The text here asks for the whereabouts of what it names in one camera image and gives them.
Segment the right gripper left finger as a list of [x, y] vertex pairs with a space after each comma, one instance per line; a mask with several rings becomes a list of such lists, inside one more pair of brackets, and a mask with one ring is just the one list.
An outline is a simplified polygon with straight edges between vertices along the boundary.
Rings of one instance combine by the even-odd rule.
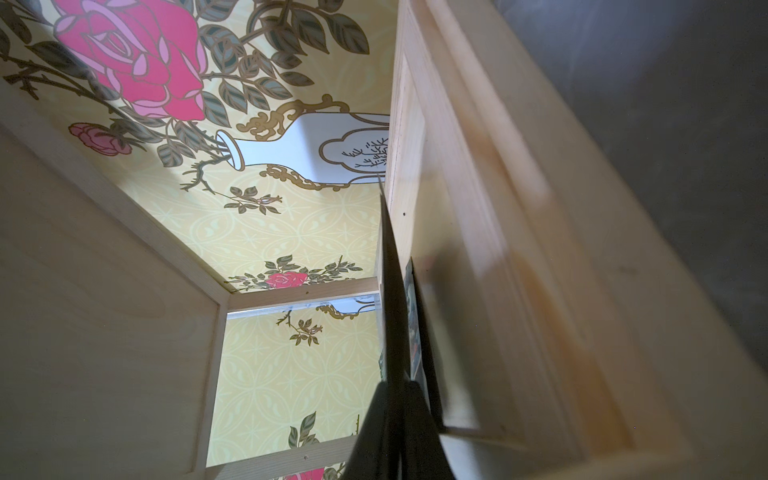
[[380, 382], [341, 478], [398, 479], [401, 430], [402, 401], [388, 382]]

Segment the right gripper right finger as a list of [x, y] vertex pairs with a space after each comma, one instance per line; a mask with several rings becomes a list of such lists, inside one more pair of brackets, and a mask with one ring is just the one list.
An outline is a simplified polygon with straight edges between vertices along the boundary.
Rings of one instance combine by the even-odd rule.
[[454, 479], [423, 391], [416, 382], [409, 381], [404, 394], [402, 478]]

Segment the green tea bag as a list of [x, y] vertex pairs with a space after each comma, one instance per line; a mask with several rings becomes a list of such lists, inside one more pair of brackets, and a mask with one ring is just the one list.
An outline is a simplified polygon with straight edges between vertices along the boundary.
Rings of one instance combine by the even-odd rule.
[[420, 386], [430, 414], [438, 430], [442, 431], [445, 426], [435, 362], [431, 350], [428, 325], [421, 318], [423, 313], [422, 298], [411, 260], [405, 267], [404, 287], [408, 312], [410, 378]]
[[381, 299], [385, 329], [385, 364], [389, 383], [402, 382], [410, 376], [408, 349], [408, 310], [403, 275], [398, 257], [389, 209], [382, 185], [381, 209]]

